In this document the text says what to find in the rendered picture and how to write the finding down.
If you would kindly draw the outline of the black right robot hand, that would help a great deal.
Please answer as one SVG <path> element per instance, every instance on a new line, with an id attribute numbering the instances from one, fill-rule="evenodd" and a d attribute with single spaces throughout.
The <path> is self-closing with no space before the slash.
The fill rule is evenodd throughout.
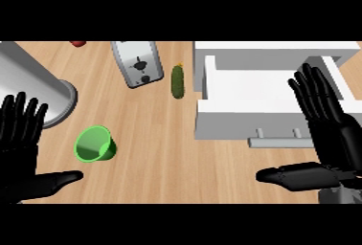
<path id="1" fill-rule="evenodd" d="M 362 125 L 345 112 L 329 79 L 309 63 L 289 85 L 308 120 L 320 162 L 265 168 L 256 180 L 290 191 L 362 189 Z"/>

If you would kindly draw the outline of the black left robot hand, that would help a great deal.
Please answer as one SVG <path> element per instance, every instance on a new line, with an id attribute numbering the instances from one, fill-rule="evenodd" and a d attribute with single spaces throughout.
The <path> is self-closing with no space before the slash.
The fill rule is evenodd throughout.
<path id="1" fill-rule="evenodd" d="M 36 173 L 48 110 L 36 98 L 26 102 L 24 92 L 0 105 L 0 205 L 49 197 L 83 178 L 79 170 Z"/>

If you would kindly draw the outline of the green cup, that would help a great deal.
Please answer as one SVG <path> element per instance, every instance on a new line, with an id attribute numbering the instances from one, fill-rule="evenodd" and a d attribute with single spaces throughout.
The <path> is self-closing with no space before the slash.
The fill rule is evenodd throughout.
<path id="1" fill-rule="evenodd" d="M 77 159 L 85 163 L 108 161 L 117 152 L 116 141 L 110 129 L 103 125 L 91 126 L 74 143 Z"/>

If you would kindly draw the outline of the white drawer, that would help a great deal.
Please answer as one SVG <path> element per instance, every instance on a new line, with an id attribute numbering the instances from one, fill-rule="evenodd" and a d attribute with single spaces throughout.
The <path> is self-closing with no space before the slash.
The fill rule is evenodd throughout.
<path id="1" fill-rule="evenodd" d="M 287 84 L 292 70 L 221 70 L 216 57 L 194 59 L 197 103 L 196 138 L 246 140 L 262 131 L 268 138 L 289 138 L 308 123 Z"/>

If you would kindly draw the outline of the large grey cylinder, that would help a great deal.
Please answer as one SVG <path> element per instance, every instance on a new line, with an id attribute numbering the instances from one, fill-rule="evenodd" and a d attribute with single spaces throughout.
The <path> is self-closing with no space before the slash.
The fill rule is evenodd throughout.
<path id="1" fill-rule="evenodd" d="M 0 102 L 18 92 L 27 94 L 29 100 L 37 98 L 49 105 L 45 128 L 60 125 L 77 106 L 77 88 L 55 77 L 14 41 L 0 41 Z"/>

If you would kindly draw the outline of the white cabinet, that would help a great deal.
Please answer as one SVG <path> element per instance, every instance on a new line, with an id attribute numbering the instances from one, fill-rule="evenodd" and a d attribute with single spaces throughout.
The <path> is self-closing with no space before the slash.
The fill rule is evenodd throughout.
<path id="1" fill-rule="evenodd" d="M 361 51 L 357 41 L 196 41 L 194 90 L 203 91 L 206 56 L 221 70 L 296 70 L 311 56 L 332 56 L 337 66 Z"/>

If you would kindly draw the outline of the green cucumber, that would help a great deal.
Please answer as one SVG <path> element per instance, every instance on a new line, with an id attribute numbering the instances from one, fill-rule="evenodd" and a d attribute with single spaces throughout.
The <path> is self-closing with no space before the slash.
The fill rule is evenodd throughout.
<path id="1" fill-rule="evenodd" d="M 184 98 L 185 87 L 184 87 L 184 68 L 178 64 L 172 72 L 172 94 L 176 99 Z"/>

